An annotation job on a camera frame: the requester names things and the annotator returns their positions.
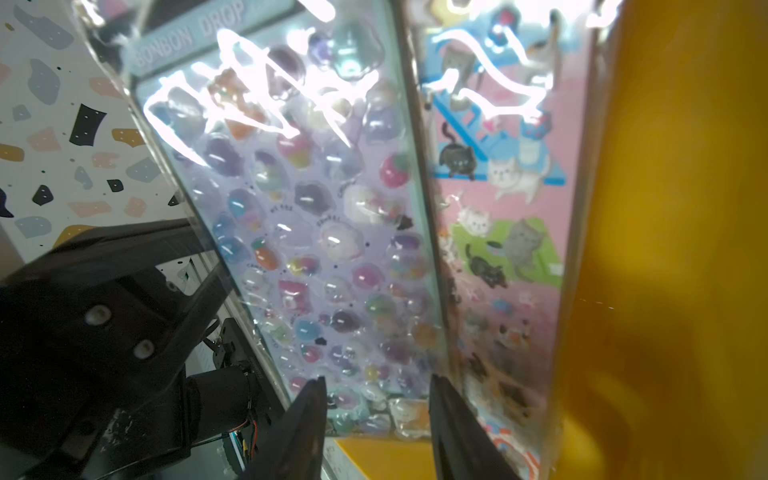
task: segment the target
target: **black cat sticker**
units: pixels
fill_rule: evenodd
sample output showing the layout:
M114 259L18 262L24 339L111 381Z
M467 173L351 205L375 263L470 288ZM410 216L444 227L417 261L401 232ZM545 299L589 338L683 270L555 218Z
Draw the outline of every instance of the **black cat sticker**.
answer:
M453 178L454 175L466 175L469 177L469 180L474 180L475 168L478 166L475 152L471 147L456 143L456 137L448 131L448 122L443 122L442 134L451 141L440 152L439 161L441 165L448 167L448 177Z
M473 257L469 243L467 243L466 253L472 275L479 276L491 288L497 286L507 288L507 279L504 277L504 271L500 266L492 266L485 258Z

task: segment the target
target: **yellow object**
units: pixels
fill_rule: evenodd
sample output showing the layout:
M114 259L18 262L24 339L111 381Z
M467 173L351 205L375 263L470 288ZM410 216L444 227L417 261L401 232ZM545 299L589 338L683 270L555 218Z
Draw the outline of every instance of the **yellow object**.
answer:
M768 7L625 3L551 478L768 478ZM339 443L434 478L429 444Z

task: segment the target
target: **clear plastic sleeve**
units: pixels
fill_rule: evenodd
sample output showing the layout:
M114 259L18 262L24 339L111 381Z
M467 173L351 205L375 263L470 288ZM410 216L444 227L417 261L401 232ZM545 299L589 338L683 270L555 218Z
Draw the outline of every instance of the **clear plastic sleeve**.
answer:
M558 332L578 277L621 2L408 0L449 343L521 478L558 450Z
M448 345L392 4L72 6L227 265L276 388L325 376L329 435L429 436Z

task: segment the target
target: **cat illustration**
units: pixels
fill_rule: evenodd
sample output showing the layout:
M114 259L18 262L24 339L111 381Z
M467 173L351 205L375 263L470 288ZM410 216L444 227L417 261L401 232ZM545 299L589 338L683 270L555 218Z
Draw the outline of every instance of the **cat illustration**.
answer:
M437 244L440 249L440 257L448 264L453 265L458 260L456 245L448 229L441 228L437 233Z
M497 189L496 200L509 194L525 194L525 204L529 205L551 169L549 155L541 173L522 170L514 158L511 161L491 160L488 162L488 182Z
M439 160L441 165L448 167L448 177L453 178L454 175L466 175L469 177L469 180L474 180L475 168L478 166L475 152L471 147L456 143L456 137L448 131L448 122L443 122L442 134L451 141L440 152Z
M474 237L485 237L491 231L491 214L481 212L472 207L462 205L462 195L458 194L455 198L458 201L458 223L467 230L467 233Z
M509 234L503 244L499 242L488 242L488 245L492 248L500 248L504 251L504 255L515 270L515 275L517 275L520 280L533 283L533 280L528 278L522 272L522 269L534 265L533 254L541 247L544 238L544 233L531 227L528 222L523 219L509 229Z
M526 85L544 84L551 89L560 78L562 53L558 46L561 22L556 10L549 12L549 36L525 50L528 61L521 62L521 79Z
M464 111L472 106L472 101L468 98L459 97L459 92L463 88L468 87L469 79L475 73L476 63L477 58L474 53L457 50L451 45L445 47L445 54L442 57L442 73L445 74L451 68L458 71L458 80L453 87L453 91L450 92L450 109L452 111ZM479 75L478 84L475 87L476 91L480 88L481 83L482 75Z
M473 257L469 243L467 243L466 253L472 275L479 276L491 288L497 286L507 288L507 279L504 277L501 266L492 266L485 258Z

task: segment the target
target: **cable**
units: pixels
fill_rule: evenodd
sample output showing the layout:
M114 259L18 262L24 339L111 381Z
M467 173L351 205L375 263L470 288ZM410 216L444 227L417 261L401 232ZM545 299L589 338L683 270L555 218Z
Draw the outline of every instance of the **cable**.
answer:
M239 424L237 427L231 429L228 433L236 432L240 429L242 429L246 424L248 423L248 419L245 419L245 422Z
M256 439L259 437L259 427L253 422L253 441L250 443L250 461L253 461L253 450L256 448Z
M224 438L224 437L223 437L223 434L222 434L222 435L219 435L219 436L217 436L217 437L213 437L212 439L203 440L202 442L198 442L198 443L193 443L193 444L192 444L192 446L191 446L190 448L191 448L191 449L193 449L193 448L195 448L195 447L199 447L200 445L205 445L205 444L207 444L207 443L215 442L215 441L217 441L217 440L221 440L221 439L223 439L223 438Z

